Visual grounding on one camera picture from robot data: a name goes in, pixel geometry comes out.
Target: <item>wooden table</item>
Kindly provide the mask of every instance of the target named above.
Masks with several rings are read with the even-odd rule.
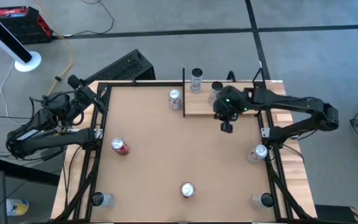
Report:
[[[100,82],[127,82],[127,81],[100,81]],[[145,82],[167,82],[166,80],[159,81],[145,81]],[[250,164],[245,160],[246,150],[245,146],[253,146],[260,144],[259,127],[257,120],[252,116],[256,111],[248,111],[247,114],[242,115],[238,121],[233,123],[234,132],[232,134],[220,133],[219,121],[213,120],[211,116],[206,117],[208,114],[213,114],[211,106],[207,103],[206,99],[209,94],[209,87],[211,81],[205,81],[202,86],[202,92],[199,94],[190,93],[189,84],[185,85],[185,112],[186,118],[181,118],[180,122],[176,122],[176,119],[181,117],[180,111],[172,111],[168,108],[168,91],[169,87],[114,87],[112,90],[112,96],[110,97],[109,113],[106,122],[106,129],[104,131],[104,143],[101,156],[101,162],[99,165],[98,181],[96,184],[96,191],[109,192],[113,191],[116,196],[117,205],[107,210],[106,208],[93,208],[92,221],[237,221],[237,222],[249,222],[249,221],[272,221],[274,215],[272,209],[263,211],[255,211],[249,207],[247,203],[247,197],[250,194],[269,192],[269,185],[267,180],[266,168],[263,163]],[[282,81],[266,81],[267,88],[271,89],[275,93],[284,95],[285,90]],[[250,81],[241,81],[237,83],[230,83],[230,85],[236,88],[252,87]],[[98,82],[92,83],[89,87],[96,92]],[[142,108],[148,107],[153,102],[147,100],[140,100],[139,98],[145,95],[151,96],[154,99],[153,102],[156,105],[156,110],[142,111]],[[90,106],[85,111],[84,122],[79,128],[86,128],[90,126],[92,117],[93,106]],[[264,116],[265,126],[268,126],[267,119]],[[277,126],[286,126],[292,124],[292,116],[290,112],[284,110],[272,110],[272,116],[274,124]],[[175,148],[176,144],[172,143],[170,138],[160,138],[159,143],[169,148],[166,151],[153,149],[157,142],[147,142],[148,139],[154,137],[150,134],[159,133],[164,135],[167,130],[162,130],[155,122],[159,119],[163,120],[165,125],[176,127],[175,129],[169,129],[172,132],[171,136],[176,136],[180,142],[192,139],[195,137],[195,142],[200,150],[197,153],[190,152],[189,149],[179,147]],[[142,126],[137,127],[137,123],[145,122],[147,128]],[[204,130],[200,135],[197,134],[181,134],[182,132],[175,131],[177,129],[189,129],[200,131],[200,127]],[[120,157],[111,150],[110,142],[111,138],[120,136],[129,141],[130,147],[134,149],[126,157]],[[218,144],[223,142],[222,146],[217,146],[217,150],[209,144]],[[288,140],[286,145],[300,151],[297,141]],[[141,151],[140,148],[148,145],[147,152]],[[230,153],[223,152],[219,147],[224,148],[230,146],[233,151]],[[68,146],[65,156],[65,168],[68,173],[68,167],[70,165],[71,158],[78,146]],[[172,156],[172,153],[183,151],[185,154],[191,153],[186,160],[184,160],[183,153],[178,153]],[[305,167],[302,163],[301,157],[292,153],[285,148],[280,150],[283,169],[287,180],[287,186],[291,194],[295,197],[296,201],[304,208],[306,213],[312,217],[316,217],[316,211],[314,209],[314,203],[311,196],[308,179],[306,176]],[[70,188],[68,190],[68,198],[71,198],[76,194],[78,190],[78,183],[80,181],[81,168],[83,164],[83,158],[85,155],[84,150],[80,150],[73,159],[70,177]],[[142,158],[148,158],[149,161],[159,159],[158,162],[146,162],[147,166],[143,169],[136,167],[138,164],[142,164]],[[210,161],[216,164],[216,170],[204,159],[207,157]],[[183,165],[180,168],[175,164],[181,161]],[[93,161],[89,162],[89,169],[91,168]],[[164,173],[164,170],[169,170],[172,174]],[[135,188],[131,183],[133,181],[139,181],[141,176],[147,175],[147,172],[160,173],[167,181],[160,183],[160,179],[156,177],[150,177],[142,182],[136,182],[135,185],[141,185],[140,189]],[[208,174],[212,172],[213,176],[208,177]],[[176,194],[172,194],[175,187],[178,185],[178,195],[180,184],[184,181],[193,182],[196,187],[196,195],[194,198],[183,201],[182,198],[177,197]],[[225,187],[230,189],[230,192],[225,191]],[[285,207],[282,200],[282,194],[277,188],[278,202],[282,217],[285,217]],[[81,203],[80,218],[85,216],[86,199],[88,198],[88,192],[85,192],[83,201]],[[165,203],[164,206],[159,206],[156,201],[160,200],[161,203]],[[60,183],[58,186],[55,203],[53,205],[51,218],[57,217],[64,209],[65,201],[65,187],[63,175],[60,177]],[[228,211],[217,211],[219,206],[214,207],[214,202],[221,203],[229,209]],[[155,214],[155,210],[159,209],[158,215]]]

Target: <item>aluminum can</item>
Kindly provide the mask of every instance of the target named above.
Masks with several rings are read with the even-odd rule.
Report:
[[[264,194],[258,194],[253,195],[249,199],[252,208],[270,208],[274,204],[274,199],[271,194],[264,193]]]
[[[181,96],[179,90],[169,91],[169,107],[173,110],[179,110]]]
[[[91,197],[91,203],[95,207],[112,207],[115,202],[113,195],[95,192]]]
[[[180,186],[180,193],[185,198],[190,198],[191,196],[194,195],[195,192],[196,189],[194,188],[194,185],[192,183],[185,182]]]
[[[249,162],[256,163],[265,159],[267,153],[268,150],[264,145],[257,145],[248,153],[247,158]]]
[[[19,216],[24,215],[29,209],[29,202],[20,199],[6,199],[6,215]]]
[[[190,90],[192,93],[199,93],[201,91],[201,83],[203,82],[203,71],[199,68],[191,71]]]
[[[122,138],[115,138],[112,140],[111,147],[121,156],[125,156],[131,151]]]
[[[211,90],[209,91],[208,103],[213,105],[215,100],[218,97],[218,93],[222,90],[223,84],[221,82],[213,82],[211,85]]]

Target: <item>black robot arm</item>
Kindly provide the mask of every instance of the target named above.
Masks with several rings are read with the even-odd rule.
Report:
[[[230,121],[237,120],[239,114],[247,110],[282,109],[310,114],[310,118],[293,123],[286,127],[264,128],[262,137],[266,145],[282,147],[291,136],[301,135],[308,131],[332,131],[338,128],[337,109],[328,103],[314,97],[297,98],[293,96],[277,95],[271,90],[245,88],[239,91],[233,86],[224,87],[214,102],[214,119],[222,121],[221,131],[231,133]]]
[[[83,149],[95,147],[97,142],[93,129],[85,128],[77,132],[55,130],[59,122],[65,128],[82,123],[84,110],[90,104],[94,104],[102,112],[107,111],[105,104],[96,100],[96,94],[82,80],[72,75],[68,83],[74,91],[52,93],[43,96],[42,100],[32,99],[39,101],[42,109],[28,123],[7,135],[6,147],[13,156],[23,158],[40,149],[69,144],[79,144]],[[71,101],[68,93],[74,93],[75,97]],[[73,123],[79,115],[80,122]]]

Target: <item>metal bracket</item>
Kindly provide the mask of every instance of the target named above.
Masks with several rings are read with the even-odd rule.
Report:
[[[70,128],[67,129],[68,132],[77,132],[81,130],[80,128]],[[96,139],[102,139],[103,138],[103,129],[94,129],[94,136]]]
[[[262,138],[268,138],[270,133],[270,128],[261,128],[260,129],[260,135]]]

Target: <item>brown cardboard surface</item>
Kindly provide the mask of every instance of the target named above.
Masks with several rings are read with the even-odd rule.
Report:
[[[272,221],[272,208],[254,210],[249,198],[269,192],[264,162],[251,164],[260,144],[257,120],[242,116],[232,134],[212,116],[182,116],[168,105],[170,87],[113,87],[96,191],[116,198],[112,208],[93,207],[92,221]],[[111,149],[123,138],[131,152]],[[192,198],[180,186],[191,182]]]

